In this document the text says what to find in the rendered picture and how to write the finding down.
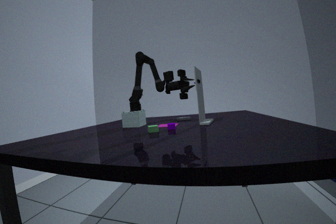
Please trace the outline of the grey panel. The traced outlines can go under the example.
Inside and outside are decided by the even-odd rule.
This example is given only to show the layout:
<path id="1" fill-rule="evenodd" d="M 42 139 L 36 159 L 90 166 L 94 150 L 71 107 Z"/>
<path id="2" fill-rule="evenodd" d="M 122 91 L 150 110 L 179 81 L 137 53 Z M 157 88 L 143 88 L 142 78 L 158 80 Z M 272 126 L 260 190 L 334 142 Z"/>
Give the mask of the grey panel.
<path id="1" fill-rule="evenodd" d="M 200 125 L 209 125 L 213 119 L 205 118 L 205 108 L 204 108 L 204 97 L 203 97 L 203 86 L 202 86 L 202 75 L 201 71 L 194 66 L 194 75 L 198 99 L 198 116 Z"/>

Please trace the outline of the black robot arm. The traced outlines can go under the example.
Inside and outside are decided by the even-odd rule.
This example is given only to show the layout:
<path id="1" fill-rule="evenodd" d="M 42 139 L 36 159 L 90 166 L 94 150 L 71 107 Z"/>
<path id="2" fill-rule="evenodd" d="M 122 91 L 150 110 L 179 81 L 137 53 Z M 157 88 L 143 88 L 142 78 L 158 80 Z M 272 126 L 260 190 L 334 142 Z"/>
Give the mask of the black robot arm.
<path id="1" fill-rule="evenodd" d="M 130 112 L 134 111 L 141 111 L 141 104 L 139 102 L 139 99 L 142 97 L 143 89 L 141 89 L 141 75 L 142 75 L 142 67 L 144 63 L 147 63 L 150 65 L 150 68 L 152 70 L 154 80 L 155 80 L 155 86 L 156 90 L 158 92 L 162 92 L 164 90 L 164 86 L 166 89 L 166 94 L 170 94 L 170 91 L 173 91 L 171 88 L 172 80 L 174 80 L 173 71 L 167 71 L 164 72 L 164 80 L 162 81 L 159 77 L 158 71 L 156 69 L 156 66 L 154 64 L 154 60 L 150 57 L 144 55 L 142 52 L 137 52 L 135 54 L 135 60 L 136 60 L 136 75 L 135 75 L 135 86 L 132 92 L 132 96 L 129 99 L 130 101 Z"/>

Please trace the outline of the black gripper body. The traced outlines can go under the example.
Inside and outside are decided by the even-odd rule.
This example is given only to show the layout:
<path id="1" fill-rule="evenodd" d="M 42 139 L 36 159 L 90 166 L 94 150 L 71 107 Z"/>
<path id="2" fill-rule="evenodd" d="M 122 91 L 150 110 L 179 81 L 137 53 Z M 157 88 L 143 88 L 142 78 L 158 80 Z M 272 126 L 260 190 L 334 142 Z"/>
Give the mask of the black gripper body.
<path id="1" fill-rule="evenodd" d="M 186 76 L 186 72 L 183 69 L 177 71 L 177 75 L 180 77 L 180 81 L 174 81 L 171 83 L 172 90 L 181 90 L 180 99 L 188 99 L 188 94 L 183 92 L 184 80 L 181 76 Z"/>

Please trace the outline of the green rectangular block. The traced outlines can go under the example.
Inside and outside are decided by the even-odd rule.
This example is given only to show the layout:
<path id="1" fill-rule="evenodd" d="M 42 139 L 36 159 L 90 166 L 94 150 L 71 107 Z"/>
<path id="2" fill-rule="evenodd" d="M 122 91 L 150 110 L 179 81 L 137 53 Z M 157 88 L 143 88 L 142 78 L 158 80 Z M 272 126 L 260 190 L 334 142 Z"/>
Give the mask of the green rectangular block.
<path id="1" fill-rule="evenodd" d="M 149 132 L 149 133 L 152 133 L 152 132 L 159 132 L 159 126 L 157 126 L 157 125 L 148 126 L 148 132 Z"/>

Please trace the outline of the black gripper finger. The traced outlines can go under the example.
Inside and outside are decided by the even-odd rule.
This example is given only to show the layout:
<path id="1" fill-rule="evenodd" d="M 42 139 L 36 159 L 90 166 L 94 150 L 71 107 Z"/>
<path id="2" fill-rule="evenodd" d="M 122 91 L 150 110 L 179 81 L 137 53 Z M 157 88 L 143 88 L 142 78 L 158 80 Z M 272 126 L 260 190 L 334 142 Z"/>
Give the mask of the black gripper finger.
<path id="1" fill-rule="evenodd" d="M 192 86 L 188 86 L 188 87 L 183 87 L 183 92 L 188 92 L 188 90 L 192 87 L 194 87 L 195 85 Z"/>
<path id="2" fill-rule="evenodd" d="M 188 80 L 194 80 L 194 79 L 189 79 L 187 78 L 187 76 L 181 76 L 182 77 L 182 80 L 185 80 L 185 81 L 188 81 Z"/>

